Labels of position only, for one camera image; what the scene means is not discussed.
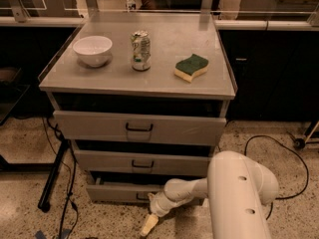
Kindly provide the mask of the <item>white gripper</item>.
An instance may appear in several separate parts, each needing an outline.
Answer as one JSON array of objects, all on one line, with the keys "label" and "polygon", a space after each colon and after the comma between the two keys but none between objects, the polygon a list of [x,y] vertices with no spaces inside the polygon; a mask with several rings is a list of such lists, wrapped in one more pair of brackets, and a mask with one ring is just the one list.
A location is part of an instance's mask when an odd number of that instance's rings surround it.
[{"label": "white gripper", "polygon": [[141,236],[146,237],[159,222],[159,217],[164,217],[174,208],[174,203],[169,200],[163,192],[148,194],[150,211],[142,226]]}]

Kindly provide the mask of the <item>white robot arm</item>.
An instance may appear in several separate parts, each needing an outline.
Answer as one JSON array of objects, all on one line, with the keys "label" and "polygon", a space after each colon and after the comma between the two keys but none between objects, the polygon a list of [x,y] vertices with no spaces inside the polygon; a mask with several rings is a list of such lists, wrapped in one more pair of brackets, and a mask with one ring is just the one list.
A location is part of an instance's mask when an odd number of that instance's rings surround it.
[{"label": "white robot arm", "polygon": [[206,198],[213,239],[271,239],[262,207],[278,193],[278,180],[267,167],[238,152],[222,151],[211,159],[205,178],[174,178],[149,195],[151,213],[141,235],[148,236],[172,209]]}]

